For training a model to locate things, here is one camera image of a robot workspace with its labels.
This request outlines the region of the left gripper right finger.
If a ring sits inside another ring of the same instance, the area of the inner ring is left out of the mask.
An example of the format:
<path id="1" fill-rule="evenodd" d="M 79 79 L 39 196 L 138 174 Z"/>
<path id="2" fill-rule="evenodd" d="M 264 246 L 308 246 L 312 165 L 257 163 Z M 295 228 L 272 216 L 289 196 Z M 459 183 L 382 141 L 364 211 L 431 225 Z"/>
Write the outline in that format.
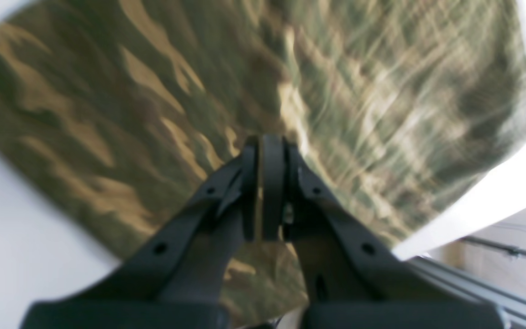
<path id="1" fill-rule="evenodd" d="M 415 274 L 342 208 L 284 138 L 262 139 L 262 238 L 290 242 L 309 306 L 300 329 L 503 329 L 501 311 Z"/>

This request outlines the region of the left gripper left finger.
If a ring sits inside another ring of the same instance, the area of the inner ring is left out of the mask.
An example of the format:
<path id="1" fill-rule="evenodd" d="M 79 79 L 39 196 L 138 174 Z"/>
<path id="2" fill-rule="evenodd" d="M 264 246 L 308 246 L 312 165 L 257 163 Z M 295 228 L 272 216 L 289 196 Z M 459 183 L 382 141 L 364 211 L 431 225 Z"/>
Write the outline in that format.
<path id="1" fill-rule="evenodd" d="M 255 236 L 258 140 L 211 174 L 173 219 L 98 283 L 37 302 L 23 329 L 229 329 L 219 301 L 236 250 Z"/>

